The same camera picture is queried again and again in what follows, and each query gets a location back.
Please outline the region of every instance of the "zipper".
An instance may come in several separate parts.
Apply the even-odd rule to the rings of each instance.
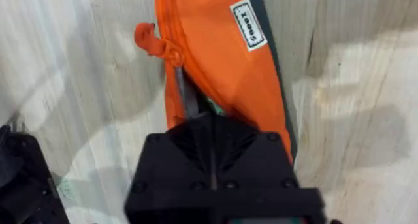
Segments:
[[[193,55],[187,46],[187,40],[179,19],[176,0],[155,0],[155,6],[161,37],[165,40],[168,39],[178,47],[179,55],[184,64],[182,67],[185,69],[186,73],[194,80],[194,83],[199,86],[205,95],[212,100],[216,99],[217,104],[221,106],[222,109],[228,111],[228,106],[222,101],[222,98],[219,97],[217,91],[212,89],[205,75],[200,72],[197,63],[193,59]]]

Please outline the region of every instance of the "light wood table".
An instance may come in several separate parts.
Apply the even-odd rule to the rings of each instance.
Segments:
[[[266,0],[296,170],[345,223],[418,219],[418,0]],[[133,43],[153,0],[0,0],[0,122],[38,138],[72,223],[126,223],[161,62]]]

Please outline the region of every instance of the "screw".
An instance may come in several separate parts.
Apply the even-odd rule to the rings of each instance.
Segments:
[[[193,182],[190,188],[195,191],[200,191],[206,188],[206,184],[204,182]]]
[[[277,141],[277,140],[279,140],[280,136],[277,133],[269,133],[267,135],[267,138],[271,141]]]
[[[136,194],[142,194],[143,192],[146,191],[147,188],[148,188],[148,185],[146,184],[146,182],[137,182],[134,184],[132,190]]]
[[[148,136],[148,140],[150,142],[158,142],[159,141],[159,135],[152,134],[152,135]]]
[[[236,181],[225,182],[224,187],[226,189],[238,189],[238,183]]]
[[[285,179],[283,181],[283,187],[284,188],[292,188],[292,187],[296,187],[296,186],[297,186],[297,184],[293,179],[288,178],[288,179]]]

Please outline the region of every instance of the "orange bag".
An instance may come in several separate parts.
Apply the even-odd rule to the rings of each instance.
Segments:
[[[161,38],[154,24],[139,24],[135,42],[165,60],[169,128],[185,119],[176,82],[176,69],[184,68],[228,115],[279,133],[292,161],[295,138],[263,0],[155,0],[155,6]]]

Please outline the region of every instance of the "zipper pull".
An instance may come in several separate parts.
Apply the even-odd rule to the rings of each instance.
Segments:
[[[157,56],[174,67],[182,67],[184,56],[181,49],[172,42],[158,38],[154,34],[155,24],[140,23],[135,28],[134,40],[137,46],[147,51],[149,56]]]

